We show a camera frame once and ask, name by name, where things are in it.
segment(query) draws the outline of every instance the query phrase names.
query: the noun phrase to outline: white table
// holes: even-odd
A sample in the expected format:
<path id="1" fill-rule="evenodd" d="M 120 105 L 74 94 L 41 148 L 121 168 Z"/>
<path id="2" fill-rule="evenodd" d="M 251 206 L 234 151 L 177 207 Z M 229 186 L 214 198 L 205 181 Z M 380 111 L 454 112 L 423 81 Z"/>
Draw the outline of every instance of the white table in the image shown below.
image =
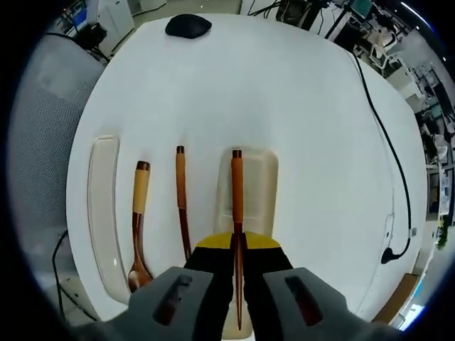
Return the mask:
<path id="1" fill-rule="evenodd" d="M 87 226 L 87 172 L 97 136 L 120 138 L 116 216 L 126 271 L 133 261 L 132 192 L 138 160 L 150 161 L 144 253 L 153 275 L 184 264 L 176 208 L 175 148 L 187 151 L 188 221 L 194 245 L 213 233 L 222 151 L 251 145 L 279 159 L 273 237 L 294 267 L 305 266 L 346 296 L 367 320 L 411 271 L 427 208 L 427 176 L 414 114 L 363 64 L 375 106 L 404 168 L 418 230 L 398 261 L 380 264 L 395 211 L 391 247 L 401 252 L 407 211 L 400 174 L 351 57 L 295 27 L 260 18 L 203 15 L 197 40 L 166 36 L 168 19 L 145 23 L 112 59 L 80 120 L 70 157 L 67 216 L 77 270 L 103 320 L 126 307 L 105 292 Z M 392 207 L 392 194 L 395 206 Z"/>

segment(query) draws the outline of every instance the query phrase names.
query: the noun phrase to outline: chopstick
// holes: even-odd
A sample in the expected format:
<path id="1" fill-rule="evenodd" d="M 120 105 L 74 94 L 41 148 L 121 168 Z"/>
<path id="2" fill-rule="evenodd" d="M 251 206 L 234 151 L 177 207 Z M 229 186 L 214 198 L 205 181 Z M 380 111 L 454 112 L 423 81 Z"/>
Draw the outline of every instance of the chopstick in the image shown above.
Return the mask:
<path id="1" fill-rule="evenodd" d="M 237 324 L 242 329 L 242 289 L 243 289 L 243 262 L 242 262 L 242 234 L 243 225 L 243 159 L 242 151 L 232 151 L 232 219 L 234 221 L 234 252 L 235 252 L 235 293 L 237 297 Z"/>
<path id="2" fill-rule="evenodd" d="M 186 261 L 188 261 L 191 256 L 191 243 L 190 234 L 188 232 L 188 218 L 186 215 L 185 148 L 183 146 L 177 146 L 176 150 L 176 182 L 178 218 L 180 220 L 183 252 Z"/>

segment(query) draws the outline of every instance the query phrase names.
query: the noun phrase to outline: computer mouse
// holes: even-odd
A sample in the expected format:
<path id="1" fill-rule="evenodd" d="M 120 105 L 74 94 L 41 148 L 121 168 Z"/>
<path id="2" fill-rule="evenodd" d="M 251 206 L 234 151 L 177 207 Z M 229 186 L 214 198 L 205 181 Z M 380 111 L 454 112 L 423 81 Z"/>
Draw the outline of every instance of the computer mouse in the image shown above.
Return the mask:
<path id="1" fill-rule="evenodd" d="M 166 26 L 166 34 L 175 37 L 194 39 L 210 30 L 212 23 L 194 14 L 174 16 Z"/>

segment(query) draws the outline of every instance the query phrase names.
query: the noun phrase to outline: chair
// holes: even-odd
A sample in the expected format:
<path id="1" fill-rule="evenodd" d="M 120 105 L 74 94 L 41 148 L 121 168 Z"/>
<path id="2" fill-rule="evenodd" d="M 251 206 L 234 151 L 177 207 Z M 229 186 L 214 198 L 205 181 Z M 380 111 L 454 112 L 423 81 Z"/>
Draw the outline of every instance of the chair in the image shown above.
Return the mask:
<path id="1" fill-rule="evenodd" d="M 11 208 L 23 248 L 43 286 L 53 282 L 51 254 L 66 228 L 66 175 L 73 138 L 103 70 L 70 39 L 44 36 L 23 73 L 11 110 L 7 169 Z M 70 251 L 61 251 L 66 258 L 59 269 L 74 269 Z"/>

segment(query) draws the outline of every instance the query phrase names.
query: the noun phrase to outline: wooden spoon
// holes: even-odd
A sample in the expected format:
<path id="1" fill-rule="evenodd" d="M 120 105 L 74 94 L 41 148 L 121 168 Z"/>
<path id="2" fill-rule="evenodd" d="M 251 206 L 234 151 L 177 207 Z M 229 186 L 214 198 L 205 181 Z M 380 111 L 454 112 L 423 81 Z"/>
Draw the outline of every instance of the wooden spoon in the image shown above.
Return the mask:
<path id="1" fill-rule="evenodd" d="M 150 282 L 153 277 L 144 265 L 142 250 L 142 225 L 144 222 L 145 202 L 150 178 L 150 164 L 139 161 L 134 175 L 133 192 L 133 247 L 134 262 L 128 273 L 129 290 L 133 293 Z"/>

